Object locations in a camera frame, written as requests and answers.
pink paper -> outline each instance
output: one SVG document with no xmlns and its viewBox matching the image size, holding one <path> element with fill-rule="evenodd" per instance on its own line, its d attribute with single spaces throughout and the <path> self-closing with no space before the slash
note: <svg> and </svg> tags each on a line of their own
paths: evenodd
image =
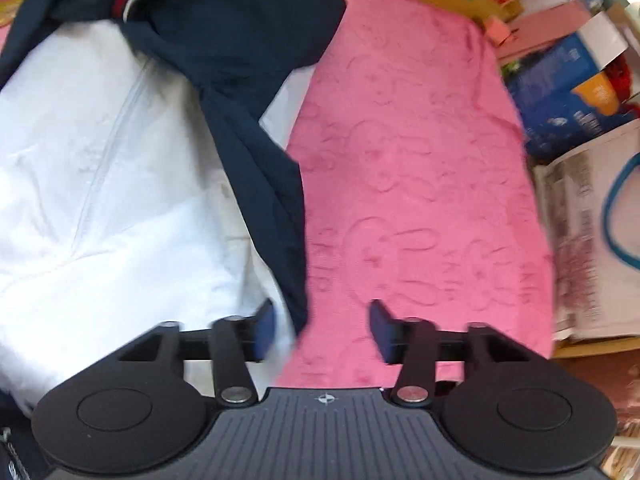
<svg viewBox="0 0 640 480">
<path fill-rule="evenodd" d="M 348 0 L 292 133 L 311 322 L 280 384 L 391 386 L 367 305 L 495 326 L 549 355 L 551 264 L 522 128 L 476 26 L 415 0 Z M 441 367 L 439 378 L 459 376 Z"/>
<path fill-rule="evenodd" d="M 580 0 L 552 9 L 540 10 L 509 24 L 513 39 L 497 49 L 501 63 L 507 63 L 546 48 L 554 41 L 573 34 L 591 19 L 590 12 Z"/>
</svg>

metal screw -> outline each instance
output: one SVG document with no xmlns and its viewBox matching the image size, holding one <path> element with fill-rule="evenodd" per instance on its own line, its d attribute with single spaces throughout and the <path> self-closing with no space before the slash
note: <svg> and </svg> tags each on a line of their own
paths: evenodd
<svg viewBox="0 0 640 480">
<path fill-rule="evenodd" d="M 251 390 L 244 386 L 230 386 L 222 390 L 222 398 L 232 404 L 242 404 L 251 399 Z"/>
<path fill-rule="evenodd" d="M 429 393 L 420 386 L 403 386 L 398 390 L 398 398 L 404 402 L 423 402 Z"/>
</svg>

navy jacket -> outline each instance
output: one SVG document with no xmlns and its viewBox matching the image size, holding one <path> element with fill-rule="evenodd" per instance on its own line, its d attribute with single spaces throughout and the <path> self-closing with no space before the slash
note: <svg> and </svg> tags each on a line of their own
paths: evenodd
<svg viewBox="0 0 640 480">
<path fill-rule="evenodd" d="M 107 18 L 118 20 L 133 47 L 183 73 L 198 90 L 255 248 L 299 333 L 307 320 L 300 170 L 258 120 L 292 70 L 318 62 L 344 0 L 143 0 L 125 22 L 128 1 L 25 0 L 0 56 L 0 89 L 60 24 Z"/>
</svg>

black plastic mount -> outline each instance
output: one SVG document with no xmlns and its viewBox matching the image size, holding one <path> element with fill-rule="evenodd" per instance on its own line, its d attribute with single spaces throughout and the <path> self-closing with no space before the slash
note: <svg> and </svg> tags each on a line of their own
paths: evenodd
<svg viewBox="0 0 640 480">
<path fill-rule="evenodd" d="M 489 326 L 443 332 L 397 320 L 381 301 L 369 322 L 384 361 L 401 365 L 390 390 L 270 388 L 262 400 L 246 362 L 273 341 L 270 302 L 209 330 L 164 323 L 36 407 L 34 436 L 61 467 L 49 480 L 332 480 L 344 478 L 338 466 L 354 480 L 399 468 L 408 479 L 604 477 L 596 465 L 616 414 L 592 386 Z M 185 360 L 211 361 L 214 398 L 183 380 Z M 438 361 L 462 362 L 465 380 L 436 382 Z"/>
<path fill-rule="evenodd" d="M 541 355 L 490 326 L 473 323 L 467 327 L 467 332 L 446 332 L 423 319 L 395 319 L 379 300 L 370 304 L 369 327 L 385 363 L 402 364 L 391 391 L 393 402 L 400 406 L 425 406 L 454 386 L 449 383 L 436 384 L 437 362 L 464 363 L 466 380 L 494 363 L 546 363 Z M 428 398 L 422 402 L 402 400 L 398 391 L 406 386 L 423 388 Z"/>
</svg>

newspaper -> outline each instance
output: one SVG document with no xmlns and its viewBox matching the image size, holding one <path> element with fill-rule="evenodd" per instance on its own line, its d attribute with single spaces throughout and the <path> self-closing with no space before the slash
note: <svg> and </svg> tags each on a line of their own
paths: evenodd
<svg viewBox="0 0 640 480">
<path fill-rule="evenodd" d="M 626 162 L 640 152 L 640 120 L 534 169 L 556 267 L 556 339 L 640 334 L 640 272 L 602 236 L 602 205 Z M 640 254 L 640 171 L 620 193 L 613 235 Z"/>
</svg>

